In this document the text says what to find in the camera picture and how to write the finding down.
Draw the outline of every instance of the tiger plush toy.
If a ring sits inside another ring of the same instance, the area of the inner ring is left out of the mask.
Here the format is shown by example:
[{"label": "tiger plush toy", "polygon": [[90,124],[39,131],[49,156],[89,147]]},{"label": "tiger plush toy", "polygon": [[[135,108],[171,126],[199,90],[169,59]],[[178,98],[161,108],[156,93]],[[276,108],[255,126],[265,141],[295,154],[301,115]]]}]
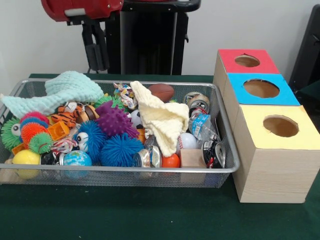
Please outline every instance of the tiger plush toy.
[{"label": "tiger plush toy", "polygon": [[58,107],[58,113],[53,114],[51,119],[55,123],[62,121],[72,129],[76,126],[76,119],[81,115],[83,110],[84,105],[82,103],[67,102],[65,105]]}]

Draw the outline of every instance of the googly eye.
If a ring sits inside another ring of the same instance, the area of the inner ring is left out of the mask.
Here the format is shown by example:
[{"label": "googly eye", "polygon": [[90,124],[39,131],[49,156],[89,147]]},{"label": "googly eye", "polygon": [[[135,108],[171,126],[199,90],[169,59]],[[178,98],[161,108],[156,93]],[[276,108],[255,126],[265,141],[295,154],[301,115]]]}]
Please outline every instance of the googly eye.
[{"label": "googly eye", "polygon": [[21,135],[21,133],[20,133],[20,124],[17,123],[17,124],[15,124],[15,125],[13,125],[13,126],[11,127],[11,132],[12,132],[12,134],[15,135],[15,136],[20,136],[20,135]]},{"label": "googly eye", "polygon": [[76,136],[76,141],[78,142],[79,150],[84,152],[88,151],[88,145],[87,145],[88,140],[89,140],[89,136],[85,132],[80,132]]}]

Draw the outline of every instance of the stacked wooden boxes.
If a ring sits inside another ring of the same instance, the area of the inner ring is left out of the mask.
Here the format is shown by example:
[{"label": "stacked wooden boxes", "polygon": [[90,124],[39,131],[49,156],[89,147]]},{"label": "stacked wooden boxes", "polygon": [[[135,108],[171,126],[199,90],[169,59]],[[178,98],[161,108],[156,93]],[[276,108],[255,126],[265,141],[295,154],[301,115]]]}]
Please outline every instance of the stacked wooden boxes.
[{"label": "stacked wooden boxes", "polygon": [[221,49],[222,94],[241,166],[242,203],[303,203],[320,168],[320,135],[265,50]]}]

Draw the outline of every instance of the red square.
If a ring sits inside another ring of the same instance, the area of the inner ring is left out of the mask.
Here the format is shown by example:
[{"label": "red square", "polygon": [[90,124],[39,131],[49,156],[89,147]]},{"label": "red square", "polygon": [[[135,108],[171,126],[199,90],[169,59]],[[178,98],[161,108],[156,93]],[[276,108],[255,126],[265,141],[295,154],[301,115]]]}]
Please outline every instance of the red square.
[{"label": "red square", "polygon": [[219,49],[228,74],[279,74],[274,61],[263,49]]}]

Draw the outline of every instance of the metal basket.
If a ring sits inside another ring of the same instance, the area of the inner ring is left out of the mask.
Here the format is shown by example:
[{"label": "metal basket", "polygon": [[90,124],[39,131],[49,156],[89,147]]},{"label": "metal basket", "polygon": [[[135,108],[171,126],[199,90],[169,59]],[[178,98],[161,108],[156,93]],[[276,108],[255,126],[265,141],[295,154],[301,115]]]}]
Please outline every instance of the metal basket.
[{"label": "metal basket", "polygon": [[[42,97],[46,79],[27,79],[18,83],[11,96],[21,98]],[[97,80],[104,93],[113,94],[113,81]],[[144,86],[159,82],[141,82]],[[178,187],[178,188],[220,188],[230,173],[239,168],[239,157],[229,120],[219,89],[213,84],[171,82],[174,96],[182,102],[189,92],[200,92],[210,99],[211,121],[217,123],[222,142],[226,149],[225,168],[140,168],[140,167],[106,167],[106,166],[64,166],[64,165],[26,165],[6,164],[12,154],[5,149],[0,139],[0,183],[31,185],[81,185],[81,186],[144,186],[144,187]],[[12,117],[11,112],[2,105],[0,108],[0,125]],[[31,179],[21,179],[17,171],[26,174],[38,172]]]}]

